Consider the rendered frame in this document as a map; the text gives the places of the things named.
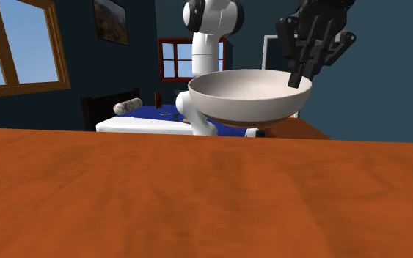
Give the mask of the dark framed wall picture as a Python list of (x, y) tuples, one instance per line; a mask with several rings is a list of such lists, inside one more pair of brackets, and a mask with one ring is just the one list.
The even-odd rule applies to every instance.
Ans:
[(113, 0), (92, 0), (98, 39), (129, 45), (125, 8)]

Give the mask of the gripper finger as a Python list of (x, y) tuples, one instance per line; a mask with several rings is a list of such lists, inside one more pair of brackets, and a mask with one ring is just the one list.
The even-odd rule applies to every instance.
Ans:
[(332, 41), (332, 20), (316, 15), (310, 25), (306, 39), (295, 37), (299, 19), (295, 16), (281, 18), (275, 27), (282, 55), (289, 60), (290, 78), (288, 86), (298, 89), (304, 76), (310, 81), (324, 65), (324, 59)]
[(340, 41), (332, 40), (329, 44), (322, 42), (312, 49), (309, 60), (309, 79), (312, 80), (320, 73), (323, 66), (332, 66), (356, 41), (354, 33), (344, 31), (340, 33)]

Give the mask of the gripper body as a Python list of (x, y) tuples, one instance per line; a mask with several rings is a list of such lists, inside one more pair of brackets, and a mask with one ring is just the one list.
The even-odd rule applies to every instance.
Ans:
[(298, 35), (308, 35), (315, 16), (320, 16), (317, 25), (324, 26), (334, 21), (333, 34), (341, 32), (347, 23), (347, 12), (356, 0), (299, 0), (297, 17)]

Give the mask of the brown framed window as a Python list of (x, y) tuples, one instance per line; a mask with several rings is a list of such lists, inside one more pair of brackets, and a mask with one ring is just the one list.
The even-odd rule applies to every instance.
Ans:
[(43, 10), (53, 53), (57, 80), (33, 83), (21, 83), (19, 81), (0, 11), (0, 68), (4, 79), (4, 84), (0, 85), (0, 97), (69, 89), (70, 79), (54, 2), (52, 0), (18, 1)]

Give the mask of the red framed window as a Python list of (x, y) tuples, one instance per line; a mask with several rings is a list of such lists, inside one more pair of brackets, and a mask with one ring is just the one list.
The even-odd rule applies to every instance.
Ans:
[(158, 60), (161, 82), (188, 82), (192, 78), (192, 39), (158, 38)]

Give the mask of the white bowl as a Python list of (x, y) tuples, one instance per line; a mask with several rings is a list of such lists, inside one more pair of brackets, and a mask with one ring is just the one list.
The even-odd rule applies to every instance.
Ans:
[(312, 82), (303, 77), (289, 87), (290, 73), (278, 70), (225, 70), (198, 76), (189, 84), (193, 106), (225, 124), (252, 128), (270, 125), (300, 111)]

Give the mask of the bed with blue cover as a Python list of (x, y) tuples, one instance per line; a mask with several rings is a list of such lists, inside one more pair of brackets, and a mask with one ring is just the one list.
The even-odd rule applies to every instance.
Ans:
[(124, 114), (115, 114), (114, 105), (139, 97), (137, 88), (103, 97), (80, 99), (87, 131), (112, 133), (155, 133), (191, 135), (193, 129), (183, 121), (174, 105), (140, 106)]

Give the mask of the white framed panel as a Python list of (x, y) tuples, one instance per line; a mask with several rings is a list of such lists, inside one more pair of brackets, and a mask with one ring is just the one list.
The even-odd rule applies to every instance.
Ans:
[(263, 38), (262, 69), (288, 70), (288, 60), (282, 55), (282, 48), (276, 35), (265, 35)]

